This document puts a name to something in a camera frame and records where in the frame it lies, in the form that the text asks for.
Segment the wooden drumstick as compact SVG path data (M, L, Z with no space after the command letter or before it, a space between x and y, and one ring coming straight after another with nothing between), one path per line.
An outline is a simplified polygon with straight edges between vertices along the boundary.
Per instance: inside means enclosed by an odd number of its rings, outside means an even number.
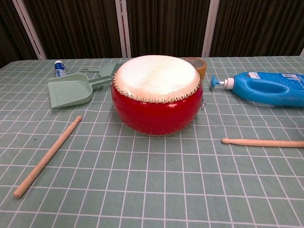
M229 139L221 140L224 144L236 144L244 146L263 146L263 147L299 147L304 148L304 141L285 141L285 140L256 140L256 139Z
M31 184L34 182L34 180L38 177L38 175L42 172L42 170L45 168L45 166L53 158L53 156L60 149L60 147L67 140L67 138L71 135L71 133L74 131L77 124L81 120L82 120L82 116L80 116L80 115L77 116L76 119L59 136L57 141L48 150L48 152L44 155L44 157L40 160L40 162L36 165L36 167L29 173L29 175L24 179L24 181L13 192L13 196L15 198L21 198L23 196L23 194L28 190L28 188L31 186Z

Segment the red drum with white skin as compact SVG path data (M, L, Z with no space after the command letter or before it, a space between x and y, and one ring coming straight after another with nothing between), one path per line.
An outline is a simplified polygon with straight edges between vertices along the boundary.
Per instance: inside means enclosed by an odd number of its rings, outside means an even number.
M183 58L135 57L114 74L112 101L121 120L147 135L172 134L187 127L203 104L198 71Z

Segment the green plastic hand brush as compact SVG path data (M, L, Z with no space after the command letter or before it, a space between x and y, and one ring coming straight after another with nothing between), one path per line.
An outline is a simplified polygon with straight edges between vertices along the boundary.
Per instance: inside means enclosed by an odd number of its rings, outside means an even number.
M107 63L101 68L82 68L80 71L83 73L98 73L100 77L114 76L119 67L120 64L118 63Z

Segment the brown packing tape roll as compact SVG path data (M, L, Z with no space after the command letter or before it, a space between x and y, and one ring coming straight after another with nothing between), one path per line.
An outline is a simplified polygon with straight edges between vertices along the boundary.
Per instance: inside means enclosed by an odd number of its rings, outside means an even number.
M200 79L203 80L205 77L207 63L200 57L184 57L183 60L190 63L199 73Z

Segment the green checked tablecloth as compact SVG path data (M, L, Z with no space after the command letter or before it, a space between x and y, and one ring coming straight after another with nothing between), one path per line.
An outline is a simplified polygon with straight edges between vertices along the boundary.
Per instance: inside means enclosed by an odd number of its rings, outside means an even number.
M220 88L245 71L304 74L304 57L207 58L206 107L151 137L122 123L110 87L50 107L53 60L0 68L0 228L304 228L304 148L222 138L304 140L304 109L255 104ZM74 131L21 198L13 192L65 129Z

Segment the green plastic dustpan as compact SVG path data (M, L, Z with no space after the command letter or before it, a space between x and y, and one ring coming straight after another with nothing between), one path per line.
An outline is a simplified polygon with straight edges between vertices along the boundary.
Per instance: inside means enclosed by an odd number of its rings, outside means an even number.
M73 73L48 80L51 108L85 104L92 99L93 89L112 81L113 76L89 79L83 73Z

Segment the dark pleated curtain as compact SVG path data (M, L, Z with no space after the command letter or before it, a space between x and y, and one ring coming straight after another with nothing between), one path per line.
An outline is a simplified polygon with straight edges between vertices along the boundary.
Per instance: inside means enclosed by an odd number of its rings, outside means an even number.
M115 0L24 0L48 59L122 56ZM132 57L202 53L210 0L126 0ZM304 0L219 0L211 57L299 55ZM36 59L12 0L0 0L0 67Z

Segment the blue and white tube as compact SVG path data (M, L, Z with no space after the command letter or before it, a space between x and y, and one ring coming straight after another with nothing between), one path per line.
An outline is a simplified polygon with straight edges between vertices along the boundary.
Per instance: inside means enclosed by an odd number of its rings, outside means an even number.
M62 77L67 74L65 65L62 61L60 60L55 61L54 67L55 67L55 77Z

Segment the blue detergent pump bottle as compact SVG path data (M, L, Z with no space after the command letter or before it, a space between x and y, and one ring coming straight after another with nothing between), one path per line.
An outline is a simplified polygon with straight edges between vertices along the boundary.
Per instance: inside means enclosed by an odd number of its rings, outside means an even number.
M223 81L212 77L210 87L221 85L239 97L268 105L304 107L304 75L244 72Z

